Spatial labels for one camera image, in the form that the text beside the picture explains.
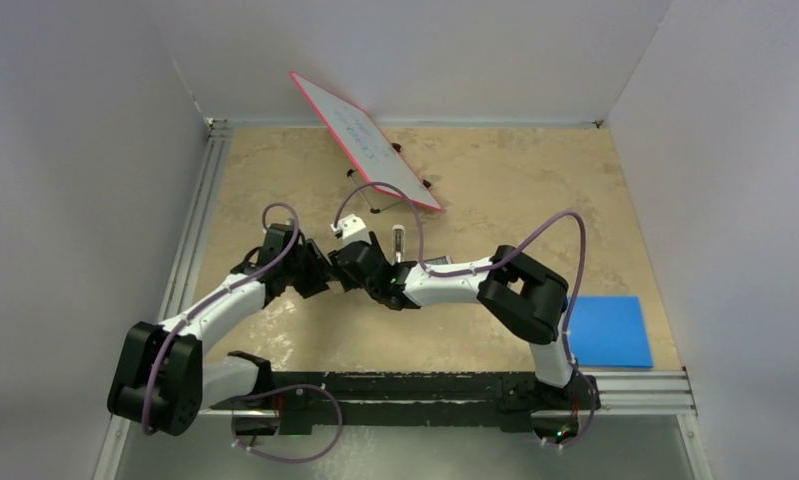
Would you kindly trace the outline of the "white stapler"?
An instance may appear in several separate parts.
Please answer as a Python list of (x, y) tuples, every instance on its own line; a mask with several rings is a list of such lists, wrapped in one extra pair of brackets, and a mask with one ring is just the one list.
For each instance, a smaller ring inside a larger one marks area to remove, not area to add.
[(393, 252), (393, 260), (396, 264), (401, 263), (404, 259), (405, 253), (405, 227), (400, 224), (396, 224), (392, 227), (391, 235), (392, 235), (392, 252)]

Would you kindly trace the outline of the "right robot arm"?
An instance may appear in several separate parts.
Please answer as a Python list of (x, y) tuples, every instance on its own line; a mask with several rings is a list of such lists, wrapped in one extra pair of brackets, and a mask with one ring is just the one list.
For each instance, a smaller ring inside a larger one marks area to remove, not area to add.
[(501, 245), (492, 256), (469, 263), (390, 263), (371, 234), (330, 252), (328, 259), (346, 291), (362, 289), (391, 310), (439, 304), (485, 307), (529, 344), (539, 399), (559, 407), (574, 396), (574, 367), (563, 340), (569, 284), (532, 257)]

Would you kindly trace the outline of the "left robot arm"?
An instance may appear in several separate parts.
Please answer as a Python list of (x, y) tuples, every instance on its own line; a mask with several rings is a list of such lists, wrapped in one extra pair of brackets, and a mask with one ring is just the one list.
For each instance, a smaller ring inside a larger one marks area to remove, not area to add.
[(237, 398), (259, 409), (272, 399), (272, 365), (235, 351), (208, 363), (210, 350), (288, 288), (309, 298), (328, 289), (332, 267), (296, 227), (273, 224), (222, 283), (197, 304), (157, 324), (138, 322), (125, 337), (107, 397), (108, 411), (145, 434), (183, 434), (198, 413)]

